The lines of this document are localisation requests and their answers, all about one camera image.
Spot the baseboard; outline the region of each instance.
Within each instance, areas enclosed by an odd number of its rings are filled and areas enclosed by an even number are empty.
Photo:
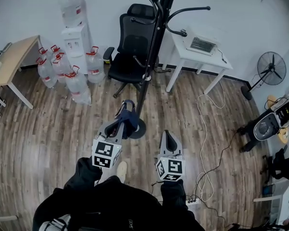
[[[167,65],[167,68],[175,69],[175,68],[176,68],[176,65],[170,65],[170,64],[168,64],[168,65]],[[195,69],[195,68],[189,68],[189,67],[182,67],[182,70],[184,70],[184,71],[190,71],[190,72],[197,72],[197,69]],[[202,74],[206,74],[206,75],[214,75],[214,76],[218,76],[217,73],[210,72],[210,71],[206,71],[206,70],[202,70],[201,73],[202,73]],[[231,79],[231,80],[236,80],[236,81],[239,81],[239,82],[245,83],[245,84],[247,85],[248,88],[251,88],[249,82],[246,81],[246,80],[238,79],[238,78],[231,77],[231,76],[227,76],[227,75],[224,75],[223,78]]]
[[[38,67],[37,64],[34,64],[34,65],[29,65],[29,66],[23,66],[23,67],[20,67],[21,69],[30,69],[30,68],[35,68],[35,67]]]

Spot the black fan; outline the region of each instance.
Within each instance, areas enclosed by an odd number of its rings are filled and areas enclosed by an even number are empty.
[[[260,81],[274,86],[281,83],[286,76],[286,64],[284,59],[275,52],[264,53],[258,60],[257,69],[260,79],[250,89],[246,86],[241,87],[241,92],[248,100],[252,99],[250,91],[258,85]]]

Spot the water bottle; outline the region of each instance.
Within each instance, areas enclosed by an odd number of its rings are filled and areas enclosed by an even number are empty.
[[[87,85],[87,79],[84,74],[78,73],[79,67],[73,66],[72,72],[65,74],[66,85],[72,94],[76,103],[91,105],[91,92]]]
[[[65,74],[70,74],[72,69],[67,56],[63,52],[56,54],[55,60],[53,61],[53,69],[57,74],[59,83],[65,84]]]
[[[51,59],[52,58],[52,54],[47,50],[44,49],[44,47],[39,48],[39,55],[40,58],[45,60],[45,59]]]
[[[57,76],[53,70],[53,67],[49,60],[41,59],[40,57],[36,60],[38,64],[39,76],[42,79],[46,87],[52,88],[57,82]]]
[[[65,51],[62,50],[60,47],[58,48],[56,45],[53,45],[51,46],[50,48],[53,52],[51,58],[50,58],[50,61],[53,62],[55,59],[56,59],[56,55],[59,54],[59,53],[64,53],[65,54]]]
[[[104,60],[97,53],[98,47],[93,46],[90,53],[87,53],[86,59],[88,62],[88,80],[91,83],[99,83],[105,78]]]
[[[66,27],[76,27],[85,22],[84,0],[59,0]]]

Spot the sleeve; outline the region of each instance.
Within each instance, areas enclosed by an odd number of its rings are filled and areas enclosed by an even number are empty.
[[[195,227],[196,231],[204,231],[201,225],[195,220],[193,212],[186,206],[186,194],[183,187],[183,180],[177,182],[166,181],[160,187],[163,196],[163,211],[165,219],[171,220],[171,228],[187,230]]]
[[[95,181],[100,180],[101,176],[102,170],[92,165],[92,157],[82,157],[77,161],[75,174],[64,185],[64,189],[91,190]]]
[[[44,222],[71,213],[78,202],[79,200],[73,191],[57,188],[56,192],[45,199],[35,211],[32,230],[39,231]]]

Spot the white cable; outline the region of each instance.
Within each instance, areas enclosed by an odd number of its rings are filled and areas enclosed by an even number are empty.
[[[224,90],[223,90],[223,106],[222,106],[222,107],[218,107],[218,106],[215,104],[215,102],[214,102],[208,95],[206,95],[206,94],[202,94],[202,95],[200,95],[200,96],[197,98],[197,108],[198,108],[198,111],[199,111],[199,113],[200,113],[201,120],[202,120],[202,122],[203,122],[203,124],[204,124],[204,127],[205,127],[205,129],[206,129],[206,136],[205,136],[205,138],[204,138],[204,141],[203,141],[203,143],[202,143],[201,150],[200,150],[200,159],[201,159],[202,168],[203,168],[203,171],[204,171],[204,172],[201,172],[201,173],[198,174],[198,176],[197,176],[197,178],[196,178],[196,184],[197,184],[197,185],[199,184],[199,182],[198,182],[198,177],[199,177],[200,175],[202,175],[202,174],[206,174],[206,176],[205,176],[205,178],[204,178],[204,183],[203,183],[202,187],[199,186],[199,189],[200,189],[200,199],[201,199],[203,202],[207,202],[207,201],[209,201],[209,200],[213,197],[214,187],[213,187],[213,185],[212,185],[212,182],[211,182],[210,178],[209,178],[208,175],[207,175],[206,170],[204,169],[203,160],[202,160],[202,156],[201,156],[202,149],[203,149],[203,146],[204,146],[204,144],[205,144],[205,142],[206,142],[206,140],[207,140],[207,134],[208,134],[207,125],[206,125],[206,123],[204,122],[204,119],[203,119],[203,117],[202,117],[201,111],[200,111],[200,109],[199,109],[199,98],[202,97],[202,96],[207,96],[207,97],[212,101],[212,103],[213,103],[217,108],[219,108],[219,109],[223,109],[223,108],[225,107],[226,97],[225,97],[225,92],[224,92]],[[205,184],[206,184],[206,179],[207,179],[207,178],[208,178],[208,181],[209,181],[209,183],[210,183],[210,185],[211,185],[211,187],[212,187],[213,192],[212,192],[210,198],[208,198],[207,200],[203,200],[203,199],[202,199],[203,189],[204,189],[204,186],[205,186]]]

